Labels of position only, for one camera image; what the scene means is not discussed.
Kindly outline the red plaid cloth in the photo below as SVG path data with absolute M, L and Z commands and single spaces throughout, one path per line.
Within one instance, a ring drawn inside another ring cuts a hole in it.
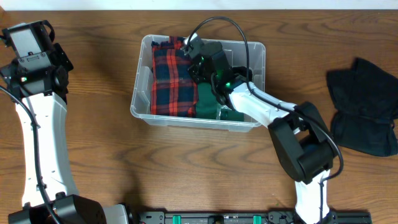
M 153 83 L 150 113 L 194 118 L 198 87 L 188 69 L 192 65 L 183 47 L 184 38 L 170 36 L 168 41 L 152 42 Z

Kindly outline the green cloth bundle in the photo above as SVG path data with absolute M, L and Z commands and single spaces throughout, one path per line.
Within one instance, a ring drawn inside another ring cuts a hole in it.
M 244 114 L 233 111 L 227 106 L 219 104 L 211 92 L 211 85 L 209 83 L 199 83 L 198 101 L 195 105 L 196 118 L 200 119 L 215 119 L 224 121 L 244 121 Z

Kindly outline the large black cloth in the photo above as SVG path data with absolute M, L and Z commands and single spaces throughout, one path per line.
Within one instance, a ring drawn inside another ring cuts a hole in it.
M 397 78 L 356 58 L 353 66 L 331 70 L 326 84 L 334 107 L 331 132 L 338 145 L 372 156 L 397 154 Z

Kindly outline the black cloth bundle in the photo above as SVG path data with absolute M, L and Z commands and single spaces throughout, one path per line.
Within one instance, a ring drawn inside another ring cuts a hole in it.
M 245 66 L 236 66 L 236 67 L 232 67 L 232 71 L 236 75 L 240 75 L 244 78 L 248 78 L 249 82 L 252 81 L 252 70 L 250 68 L 247 69 L 247 67 L 245 67 Z

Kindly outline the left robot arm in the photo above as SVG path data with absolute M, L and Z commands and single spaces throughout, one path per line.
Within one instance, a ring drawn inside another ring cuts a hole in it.
M 16 57 L 1 68 L 1 90 L 16 105 L 24 142 L 22 210 L 9 223 L 106 223 L 102 206 L 81 197 L 73 180 L 65 134 L 68 73 L 73 65 L 47 20 L 3 29 Z

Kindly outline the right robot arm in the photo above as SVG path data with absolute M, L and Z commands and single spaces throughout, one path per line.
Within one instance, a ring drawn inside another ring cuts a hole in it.
M 295 182 L 295 212 L 302 223 L 324 223 L 330 212 L 325 185 L 336 157 L 335 145 L 316 107 L 287 103 L 258 89 L 250 70 L 235 72 L 221 42 L 204 42 L 197 34 L 183 41 L 193 64 L 188 72 L 207 82 L 219 104 L 255 119 L 269 130 L 278 160 Z

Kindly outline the clear plastic storage container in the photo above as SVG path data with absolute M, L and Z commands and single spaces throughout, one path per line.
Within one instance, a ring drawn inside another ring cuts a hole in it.
M 166 35 L 146 35 L 141 42 L 141 50 L 137 65 L 136 80 L 134 84 L 130 105 L 131 114 L 144 120 L 152 126 L 183 126 L 190 128 L 224 129 L 234 132 L 246 133 L 261 124 L 246 115 L 243 122 L 224 121 L 215 119 L 183 118 L 175 116 L 161 116 L 150 113 L 150 97 L 153 83 L 152 74 L 152 42 L 161 43 L 168 41 Z M 253 82 L 256 87 L 265 91 L 266 80 L 266 48 L 260 42 L 249 42 L 249 68 L 252 70 Z

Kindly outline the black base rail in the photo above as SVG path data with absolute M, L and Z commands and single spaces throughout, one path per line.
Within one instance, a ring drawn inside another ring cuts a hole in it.
M 172 213 L 162 210 L 133 212 L 123 204 L 105 207 L 107 223 L 138 224 L 294 224 L 303 223 L 295 212 L 266 213 Z

